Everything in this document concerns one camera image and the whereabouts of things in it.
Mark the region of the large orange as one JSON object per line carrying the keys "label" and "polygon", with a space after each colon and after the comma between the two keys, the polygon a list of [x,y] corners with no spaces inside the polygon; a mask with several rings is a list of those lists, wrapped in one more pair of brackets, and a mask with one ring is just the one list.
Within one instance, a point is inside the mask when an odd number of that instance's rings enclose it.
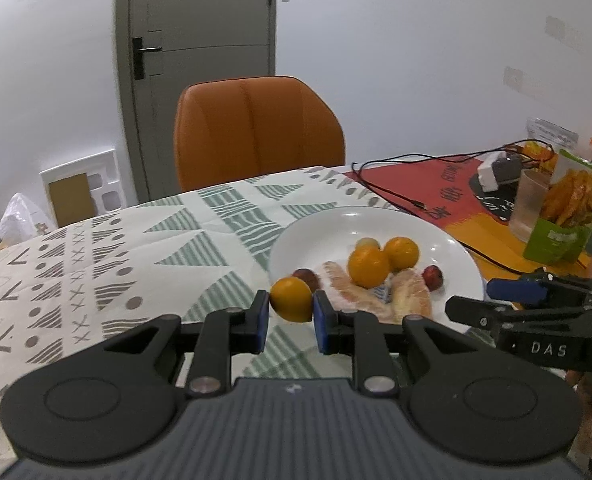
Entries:
{"label": "large orange", "polygon": [[386,281],[390,266],[384,252],[375,248],[354,250],[347,261],[347,273],[354,284],[371,289]]}

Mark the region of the small orange kumquat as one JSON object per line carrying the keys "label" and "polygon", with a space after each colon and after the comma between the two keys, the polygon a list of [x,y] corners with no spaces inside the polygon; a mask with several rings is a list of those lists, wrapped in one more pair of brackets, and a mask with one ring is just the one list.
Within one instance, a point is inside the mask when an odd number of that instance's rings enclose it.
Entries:
{"label": "small orange kumquat", "polygon": [[281,278],[272,285],[270,304],[275,313],[285,321],[305,323],[312,319],[312,292],[296,276]]}

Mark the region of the dark red jujube right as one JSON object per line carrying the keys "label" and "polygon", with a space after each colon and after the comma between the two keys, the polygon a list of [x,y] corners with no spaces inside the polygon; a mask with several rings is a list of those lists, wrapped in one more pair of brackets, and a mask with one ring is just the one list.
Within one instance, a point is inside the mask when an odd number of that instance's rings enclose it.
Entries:
{"label": "dark red jujube right", "polygon": [[422,278],[425,286],[433,292],[434,290],[441,289],[444,284],[444,274],[438,268],[438,266],[428,266],[422,272]]}

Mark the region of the pomelo segment right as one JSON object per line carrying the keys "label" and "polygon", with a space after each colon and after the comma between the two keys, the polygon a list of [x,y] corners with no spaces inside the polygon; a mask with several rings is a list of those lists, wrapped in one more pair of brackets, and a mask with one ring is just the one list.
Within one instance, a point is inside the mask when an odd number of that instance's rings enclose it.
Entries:
{"label": "pomelo segment right", "polygon": [[390,304],[398,324],[410,314],[433,317],[430,291],[422,276],[413,269],[401,270],[390,281]]}

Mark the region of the green snack bag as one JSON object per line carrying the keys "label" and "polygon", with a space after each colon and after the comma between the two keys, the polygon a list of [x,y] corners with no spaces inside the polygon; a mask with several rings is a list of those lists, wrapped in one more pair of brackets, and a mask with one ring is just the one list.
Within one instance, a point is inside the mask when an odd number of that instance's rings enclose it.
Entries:
{"label": "green snack bag", "polygon": [[592,160],[561,148],[523,256],[545,266],[574,262],[591,232]]}

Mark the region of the dark red jujube left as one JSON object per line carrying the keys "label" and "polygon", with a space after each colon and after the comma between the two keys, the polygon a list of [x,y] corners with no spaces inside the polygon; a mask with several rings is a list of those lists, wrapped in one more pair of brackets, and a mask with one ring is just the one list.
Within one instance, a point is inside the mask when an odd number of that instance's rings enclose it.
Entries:
{"label": "dark red jujube left", "polygon": [[297,269],[292,273],[292,278],[302,281],[312,294],[321,289],[319,277],[309,269]]}

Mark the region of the patterned white tablecloth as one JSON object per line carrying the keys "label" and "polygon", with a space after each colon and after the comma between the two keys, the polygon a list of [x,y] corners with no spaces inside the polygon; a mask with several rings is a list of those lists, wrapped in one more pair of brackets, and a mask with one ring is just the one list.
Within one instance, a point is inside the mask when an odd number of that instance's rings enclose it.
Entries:
{"label": "patterned white tablecloth", "polygon": [[[0,401],[23,374],[156,316],[247,307],[299,268],[345,261],[361,237],[412,238],[453,295],[482,296],[467,251],[341,172],[312,167],[104,214],[0,251]],[[14,458],[0,424],[0,472]]]}

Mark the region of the small orange in plate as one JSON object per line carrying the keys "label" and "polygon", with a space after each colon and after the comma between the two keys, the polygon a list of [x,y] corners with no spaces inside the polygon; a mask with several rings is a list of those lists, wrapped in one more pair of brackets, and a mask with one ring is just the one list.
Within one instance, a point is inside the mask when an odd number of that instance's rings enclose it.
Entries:
{"label": "small orange in plate", "polygon": [[414,268],[420,258],[420,250],[409,237],[396,236],[387,241],[383,252],[392,272]]}

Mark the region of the small yellow-green fruit in plate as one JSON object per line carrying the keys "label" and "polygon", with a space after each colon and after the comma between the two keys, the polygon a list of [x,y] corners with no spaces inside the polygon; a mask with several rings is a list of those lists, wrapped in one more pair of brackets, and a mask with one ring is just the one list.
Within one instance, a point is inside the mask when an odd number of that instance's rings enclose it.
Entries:
{"label": "small yellow-green fruit in plate", "polygon": [[355,250],[359,250],[362,248],[375,248],[376,250],[381,249],[381,244],[373,237],[362,237],[354,246]]}

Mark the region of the translucent plastic cup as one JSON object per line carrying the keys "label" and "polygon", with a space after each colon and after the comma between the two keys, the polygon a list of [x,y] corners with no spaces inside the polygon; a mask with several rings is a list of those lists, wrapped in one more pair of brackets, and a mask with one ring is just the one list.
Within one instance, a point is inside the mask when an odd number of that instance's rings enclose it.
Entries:
{"label": "translucent plastic cup", "polygon": [[526,243],[534,230],[550,179],[535,169],[524,169],[520,175],[509,229],[521,242]]}

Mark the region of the white round plate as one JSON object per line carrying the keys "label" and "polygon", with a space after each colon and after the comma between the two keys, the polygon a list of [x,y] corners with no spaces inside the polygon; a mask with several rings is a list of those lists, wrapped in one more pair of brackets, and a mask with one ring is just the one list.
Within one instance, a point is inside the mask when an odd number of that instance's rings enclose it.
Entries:
{"label": "white round plate", "polygon": [[463,333],[447,300],[484,298],[484,279],[467,250],[430,222],[399,211],[345,206],[316,211],[285,228],[270,252],[270,280],[308,283],[336,309],[395,323],[420,314]]}

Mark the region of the white power adapter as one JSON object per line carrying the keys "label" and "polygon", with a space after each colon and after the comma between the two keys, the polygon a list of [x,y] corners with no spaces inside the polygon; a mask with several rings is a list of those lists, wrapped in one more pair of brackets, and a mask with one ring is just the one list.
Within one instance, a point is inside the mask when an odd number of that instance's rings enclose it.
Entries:
{"label": "white power adapter", "polygon": [[523,162],[519,154],[494,152],[478,166],[478,182],[485,193],[496,192],[501,185],[520,180]]}

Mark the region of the orange leather chair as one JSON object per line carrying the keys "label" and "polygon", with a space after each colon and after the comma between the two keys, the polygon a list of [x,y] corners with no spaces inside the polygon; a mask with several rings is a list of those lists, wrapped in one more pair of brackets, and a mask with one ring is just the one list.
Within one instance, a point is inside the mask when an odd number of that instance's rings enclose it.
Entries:
{"label": "orange leather chair", "polygon": [[184,89],[174,121],[183,192],[310,166],[343,166],[333,111],[290,76],[235,78]]}

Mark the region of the white plastic bag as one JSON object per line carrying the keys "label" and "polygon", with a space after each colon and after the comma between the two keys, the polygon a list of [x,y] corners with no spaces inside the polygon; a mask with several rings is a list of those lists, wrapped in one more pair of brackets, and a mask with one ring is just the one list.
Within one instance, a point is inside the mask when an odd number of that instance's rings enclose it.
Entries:
{"label": "white plastic bag", "polygon": [[0,221],[0,242],[11,246],[55,230],[56,224],[42,209],[24,194],[15,193]]}

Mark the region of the grey door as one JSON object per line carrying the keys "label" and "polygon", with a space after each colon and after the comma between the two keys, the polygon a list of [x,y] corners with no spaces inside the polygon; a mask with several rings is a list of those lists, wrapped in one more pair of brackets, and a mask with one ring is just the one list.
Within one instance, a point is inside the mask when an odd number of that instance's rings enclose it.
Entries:
{"label": "grey door", "polygon": [[[115,0],[118,92],[136,198],[176,194],[174,118],[191,84],[275,71],[275,0]],[[142,37],[144,78],[131,45]]]}

